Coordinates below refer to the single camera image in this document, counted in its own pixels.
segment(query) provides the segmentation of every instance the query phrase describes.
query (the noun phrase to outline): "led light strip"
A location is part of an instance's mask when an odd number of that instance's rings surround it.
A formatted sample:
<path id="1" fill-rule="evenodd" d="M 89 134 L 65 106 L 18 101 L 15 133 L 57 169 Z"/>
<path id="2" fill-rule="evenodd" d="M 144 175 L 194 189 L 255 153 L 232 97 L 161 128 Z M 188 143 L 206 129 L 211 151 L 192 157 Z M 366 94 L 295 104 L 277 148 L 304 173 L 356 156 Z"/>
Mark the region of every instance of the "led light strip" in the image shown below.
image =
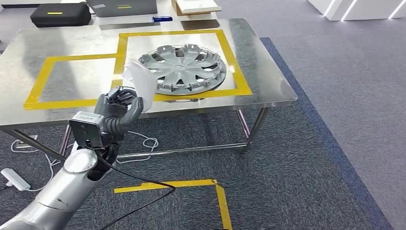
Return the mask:
<path id="1" fill-rule="evenodd" d="M 388 19 L 392 19 L 393 16 L 400 10 L 400 8 L 406 3 L 406 0 L 403 0 L 395 9 L 395 11 L 393 11 L 393 13 L 391 14 L 391 16 L 389 16 Z"/>
<path id="2" fill-rule="evenodd" d="M 326 10 L 326 12 L 324 13 L 323 16 L 326 16 L 326 15 L 328 14 L 328 12 L 330 12 L 331 7 L 333 6 L 333 4 L 334 4 L 335 1 L 336 1 L 336 0 L 331 0 L 330 5 L 327 7 L 327 10 Z"/>
<path id="3" fill-rule="evenodd" d="M 353 0 L 350 7 L 348 7 L 347 11 L 345 12 L 344 16 L 341 18 L 341 21 L 344 21 L 345 18 L 347 17 L 348 13 L 351 11 L 352 7 L 354 7 L 355 3 L 357 0 Z"/>

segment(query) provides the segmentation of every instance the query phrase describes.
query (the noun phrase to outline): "white power adapter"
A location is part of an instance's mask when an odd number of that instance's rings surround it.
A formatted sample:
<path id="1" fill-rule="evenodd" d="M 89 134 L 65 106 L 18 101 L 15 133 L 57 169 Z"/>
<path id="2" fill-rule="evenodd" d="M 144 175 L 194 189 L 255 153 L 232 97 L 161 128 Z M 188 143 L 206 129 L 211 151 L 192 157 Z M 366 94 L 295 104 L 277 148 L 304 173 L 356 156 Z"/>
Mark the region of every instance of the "white power adapter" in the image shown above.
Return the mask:
<path id="1" fill-rule="evenodd" d="M 5 168 L 1 170 L 1 174 L 3 174 L 3 176 L 9 180 L 6 184 L 8 187 L 12 187 L 14 185 L 20 191 L 25 191 L 31 188 L 31 185 L 29 185 L 13 169 Z"/>

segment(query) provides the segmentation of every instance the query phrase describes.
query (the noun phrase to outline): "white wall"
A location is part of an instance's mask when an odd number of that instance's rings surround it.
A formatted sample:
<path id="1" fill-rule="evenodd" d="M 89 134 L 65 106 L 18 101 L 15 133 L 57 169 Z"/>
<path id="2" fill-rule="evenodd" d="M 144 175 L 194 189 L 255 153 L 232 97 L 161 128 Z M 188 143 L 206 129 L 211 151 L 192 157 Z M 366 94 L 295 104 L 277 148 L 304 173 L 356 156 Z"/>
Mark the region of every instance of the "white wall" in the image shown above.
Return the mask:
<path id="1" fill-rule="evenodd" d="M 403 0 L 308 0 L 322 14 L 330 3 L 333 3 L 326 17 L 331 21 L 339 21 L 344 16 L 350 5 L 355 1 L 345 20 L 387 19 Z M 396 17 L 406 16 L 404 4 Z"/>
<path id="2" fill-rule="evenodd" d="M 385 19 L 402 0 L 357 0 L 346 20 Z"/>
<path id="3" fill-rule="evenodd" d="M 330 2 L 328 0 L 308 0 L 318 11 L 324 14 Z"/>

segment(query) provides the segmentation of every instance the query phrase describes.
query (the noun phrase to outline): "yellow tape square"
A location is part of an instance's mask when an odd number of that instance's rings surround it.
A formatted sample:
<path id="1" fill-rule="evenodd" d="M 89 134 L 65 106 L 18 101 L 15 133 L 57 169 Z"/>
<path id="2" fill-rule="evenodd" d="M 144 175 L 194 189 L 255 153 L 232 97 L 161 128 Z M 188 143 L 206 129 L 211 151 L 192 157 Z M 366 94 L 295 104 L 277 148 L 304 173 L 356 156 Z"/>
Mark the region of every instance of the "yellow tape square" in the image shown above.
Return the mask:
<path id="1" fill-rule="evenodd" d="M 217 183 L 217 180 L 203 179 L 203 180 L 192 180 L 192 181 L 166 181 L 163 183 L 170 184 L 172 186 L 175 186 L 176 188 L 214 185 L 215 189 L 216 189 L 216 193 L 217 193 L 218 204 L 220 207 L 220 216 L 221 216 L 221 222 L 223 224 L 223 229 L 225 229 L 225 230 L 233 229 L 231 226 L 230 213 L 228 211 L 226 193 L 225 193 L 224 189 Z M 161 189 L 161 188 L 168 188 L 168 187 L 165 187 L 165 186 L 162 186 L 159 184 L 154 184 L 154 183 L 141 183 L 140 186 L 115 188 L 114 193 L 128 193 L 128 192 L 136 192 L 136 191 L 151 190 L 151 189 Z"/>
<path id="2" fill-rule="evenodd" d="M 116 54 L 100 54 L 100 55 L 81 55 L 81 56 L 61 56 L 61 57 L 47 57 L 43 63 L 37 80 L 29 94 L 23 108 L 26 110 L 33 109 L 60 109 L 60 108 L 73 108 L 73 107 L 87 107 L 94 106 L 97 99 L 87 100 L 72 100 L 72 101 L 54 101 L 54 102 L 38 102 L 42 90 L 45 87 L 46 81 L 52 71 L 53 65 L 56 61 L 73 61 L 73 60 L 88 60 L 98 58 L 116 58 L 114 66 L 114 75 L 121 75 L 124 71 L 124 64 L 127 52 L 128 38 L 132 36 L 156 36 L 156 35 L 187 35 L 187 34 L 216 34 L 220 43 L 221 49 L 225 55 L 229 69 L 233 71 L 233 78 L 236 84 L 235 89 L 224 90 L 210 90 L 202 93 L 192 95 L 171 96 L 156 94 L 154 101 L 173 101 L 182 99 L 200 99 L 209 97 L 225 97 L 236 95 L 251 95 L 247 81 L 238 65 L 237 59 L 233 54 L 230 44 L 227 42 L 226 35 L 223 30 L 189 30 L 189 31 L 167 31 L 167 32 L 141 32 L 141 33 L 123 33 L 119 34 L 119 42 Z M 111 86 L 120 86 L 123 84 L 122 79 L 113 79 Z"/>

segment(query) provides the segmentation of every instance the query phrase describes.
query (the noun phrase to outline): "white plastic bag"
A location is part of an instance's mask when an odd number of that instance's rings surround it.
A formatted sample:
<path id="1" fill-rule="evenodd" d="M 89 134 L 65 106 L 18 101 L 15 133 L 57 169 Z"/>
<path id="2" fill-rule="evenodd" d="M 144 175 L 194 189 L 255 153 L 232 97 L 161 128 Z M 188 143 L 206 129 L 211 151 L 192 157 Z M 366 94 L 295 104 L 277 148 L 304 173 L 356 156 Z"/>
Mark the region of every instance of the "white plastic bag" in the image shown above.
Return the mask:
<path id="1" fill-rule="evenodd" d="M 154 95 L 158 88 L 158 79 L 141 63 L 130 60 L 124 66 L 123 78 L 129 80 L 135 88 L 138 97 L 144 101 L 143 113 L 151 108 Z"/>

